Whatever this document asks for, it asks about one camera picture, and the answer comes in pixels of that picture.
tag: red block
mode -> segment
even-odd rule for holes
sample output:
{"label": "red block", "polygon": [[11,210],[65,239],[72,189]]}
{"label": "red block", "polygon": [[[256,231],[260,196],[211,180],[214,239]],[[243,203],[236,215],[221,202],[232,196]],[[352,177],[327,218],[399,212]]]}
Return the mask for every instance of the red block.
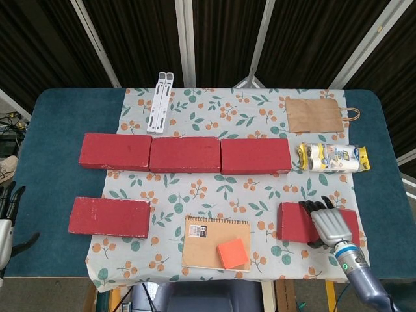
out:
{"label": "red block", "polygon": [[151,144],[152,172],[220,172],[218,138],[155,138]]}
{"label": "red block", "polygon": [[150,203],[76,197],[68,232],[125,237],[148,237]]}
{"label": "red block", "polygon": [[85,168],[149,171],[151,136],[86,133],[79,157]]}
{"label": "red block", "polygon": [[291,168],[285,138],[221,140],[222,174],[287,174]]}
{"label": "red block", "polygon": [[229,270],[248,262],[248,256],[242,239],[233,239],[217,246],[222,266]]}
{"label": "red block", "polygon": [[[357,214],[353,210],[340,209],[352,233],[352,242],[359,246]],[[317,229],[306,210],[298,203],[281,203],[278,210],[278,239],[291,242],[315,242]]]}

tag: floral tablecloth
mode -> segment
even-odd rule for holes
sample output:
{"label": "floral tablecloth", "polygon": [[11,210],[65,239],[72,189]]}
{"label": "floral tablecloth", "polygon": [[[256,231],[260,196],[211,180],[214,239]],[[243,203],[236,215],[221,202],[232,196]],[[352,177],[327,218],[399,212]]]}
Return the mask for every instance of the floral tablecloth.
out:
{"label": "floral tablecloth", "polygon": [[[118,134],[145,135],[153,89],[126,90]],[[343,90],[173,89],[164,136],[288,138],[292,171],[287,175],[154,174],[109,170],[103,197],[151,202],[148,239],[94,235],[86,258],[88,273],[100,292],[140,281],[343,279],[329,249],[276,238],[281,202],[319,200],[327,195],[340,209],[358,212],[351,174],[323,174],[299,169],[301,142],[348,144],[342,133],[290,133],[287,98],[333,98],[346,107]],[[250,221],[252,268],[232,272],[183,268],[185,216]],[[361,248],[368,259],[359,219]]]}

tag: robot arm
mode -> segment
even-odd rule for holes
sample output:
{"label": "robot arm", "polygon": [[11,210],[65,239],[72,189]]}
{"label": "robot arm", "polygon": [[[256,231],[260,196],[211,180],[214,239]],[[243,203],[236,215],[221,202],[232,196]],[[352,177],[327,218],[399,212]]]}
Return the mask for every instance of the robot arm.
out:
{"label": "robot arm", "polygon": [[329,198],[322,196],[322,199],[326,206],[319,201],[299,202],[312,218],[322,241],[320,245],[326,244],[335,250],[335,258],[364,304],[379,312],[400,312],[372,273],[361,250],[351,243],[352,233],[339,210]]}
{"label": "robot arm", "polygon": [[10,258],[30,248],[40,235],[36,232],[27,242],[13,246],[13,232],[19,201],[25,192],[25,187],[20,187],[12,196],[15,185],[13,181],[4,190],[0,187],[0,287],[3,285],[3,277]]}

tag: blue table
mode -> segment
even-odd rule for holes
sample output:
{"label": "blue table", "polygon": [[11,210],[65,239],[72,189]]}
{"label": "blue table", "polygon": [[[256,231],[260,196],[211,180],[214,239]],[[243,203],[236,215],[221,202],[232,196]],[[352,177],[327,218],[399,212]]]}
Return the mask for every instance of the blue table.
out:
{"label": "blue table", "polygon": [[[36,103],[14,177],[27,189],[21,199],[15,244],[35,231],[39,241],[10,262],[6,276],[87,276],[90,237],[68,233],[76,196],[100,197],[104,170],[78,165],[86,132],[115,133],[125,89],[46,90]],[[416,278],[416,225],[378,98],[347,90],[346,102],[361,118],[351,123],[350,143],[366,146],[371,170],[354,174],[357,204],[379,278]]]}

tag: spiral notebook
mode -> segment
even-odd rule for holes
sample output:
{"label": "spiral notebook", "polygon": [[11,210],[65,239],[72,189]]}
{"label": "spiral notebook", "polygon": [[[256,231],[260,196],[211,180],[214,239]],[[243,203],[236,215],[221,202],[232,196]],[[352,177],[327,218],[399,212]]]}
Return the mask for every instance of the spiral notebook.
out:
{"label": "spiral notebook", "polygon": [[[208,219],[189,216],[185,219],[185,241],[182,265],[184,267],[223,270],[217,246],[233,239],[242,239],[250,257],[250,223],[248,221]],[[232,270],[250,271],[250,262]]]}

